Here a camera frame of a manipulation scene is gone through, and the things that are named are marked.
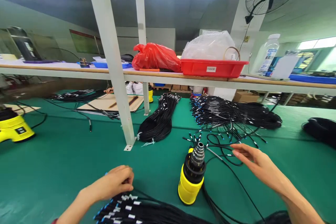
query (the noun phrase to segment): red plastic bag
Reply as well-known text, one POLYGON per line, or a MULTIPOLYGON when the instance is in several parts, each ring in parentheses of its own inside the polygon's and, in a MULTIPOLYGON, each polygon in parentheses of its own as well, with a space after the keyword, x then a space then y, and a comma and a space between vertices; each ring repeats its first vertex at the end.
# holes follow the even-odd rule
POLYGON ((140 51, 132 61, 132 67, 135 70, 140 68, 169 69, 181 72, 181 60, 168 47, 154 43, 138 44, 134 47, 134 51, 140 51))

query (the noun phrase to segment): blue tray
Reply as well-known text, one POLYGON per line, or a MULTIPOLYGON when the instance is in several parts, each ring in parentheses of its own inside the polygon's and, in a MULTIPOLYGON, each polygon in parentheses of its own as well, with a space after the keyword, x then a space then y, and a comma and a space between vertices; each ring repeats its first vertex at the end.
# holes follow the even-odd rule
MULTIPOLYGON (((105 62, 93 62, 94 66, 97 67, 97 68, 108 68, 107 67, 107 63, 105 62)), ((131 68, 132 67, 132 64, 123 64, 122 66, 123 68, 131 68)))
POLYGON ((323 84, 336 84, 336 78, 334 77, 317 77, 308 75, 290 75, 289 78, 293 81, 311 82, 311 83, 323 83, 323 84))

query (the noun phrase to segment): wooden pallet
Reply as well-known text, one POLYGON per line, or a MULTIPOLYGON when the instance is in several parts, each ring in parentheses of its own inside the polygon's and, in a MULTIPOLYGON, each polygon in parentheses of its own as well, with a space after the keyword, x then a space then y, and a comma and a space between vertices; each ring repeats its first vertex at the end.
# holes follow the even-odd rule
POLYGON ((153 85, 153 88, 155 88, 156 90, 159 90, 159 88, 168 89, 170 91, 172 87, 171 87, 171 85, 165 85, 165 86, 155 86, 155 85, 153 85))
POLYGON ((172 89, 172 93, 192 93, 190 90, 177 90, 177 89, 172 89))

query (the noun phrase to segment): bag handle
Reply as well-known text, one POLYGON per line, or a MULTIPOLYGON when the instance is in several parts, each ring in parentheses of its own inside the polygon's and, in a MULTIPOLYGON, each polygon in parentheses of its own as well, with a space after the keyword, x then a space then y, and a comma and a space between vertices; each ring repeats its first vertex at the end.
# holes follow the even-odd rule
POLYGON ((238 58, 239 58, 239 60, 240 60, 240 52, 239 52, 239 50, 238 50, 236 47, 228 47, 228 48, 225 50, 225 53, 224 53, 224 55, 223 55, 223 60, 225 60, 225 54, 226 54, 226 52, 227 52, 230 48, 236 50, 236 52, 238 53, 238 58))

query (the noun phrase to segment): cable tie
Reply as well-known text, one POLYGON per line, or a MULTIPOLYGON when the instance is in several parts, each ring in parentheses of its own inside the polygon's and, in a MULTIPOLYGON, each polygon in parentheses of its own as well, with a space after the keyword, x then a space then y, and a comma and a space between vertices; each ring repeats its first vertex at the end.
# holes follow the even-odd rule
POLYGON ((136 136, 136 139, 139 141, 139 139, 140 139, 140 134, 141 134, 142 132, 139 132, 138 134, 137 134, 137 136, 136 136))
POLYGON ((154 138, 152 138, 152 141, 151 141, 151 142, 147 142, 147 143, 145 143, 144 145, 142 145, 142 147, 145 147, 145 146, 150 145, 150 144, 155 144, 155 142, 154 142, 154 138))

